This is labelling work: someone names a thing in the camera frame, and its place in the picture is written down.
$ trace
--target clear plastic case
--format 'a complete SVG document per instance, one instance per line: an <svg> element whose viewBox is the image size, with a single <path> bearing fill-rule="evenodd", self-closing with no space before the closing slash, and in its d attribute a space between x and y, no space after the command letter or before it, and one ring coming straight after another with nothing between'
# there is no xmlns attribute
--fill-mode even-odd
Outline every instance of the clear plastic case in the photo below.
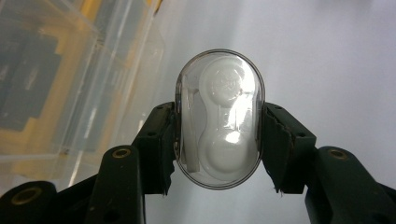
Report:
<svg viewBox="0 0 396 224"><path fill-rule="evenodd" d="M0 194L38 179L64 189L133 141L151 106L128 112L136 83L158 76L163 52L156 3L0 2Z"/></svg>

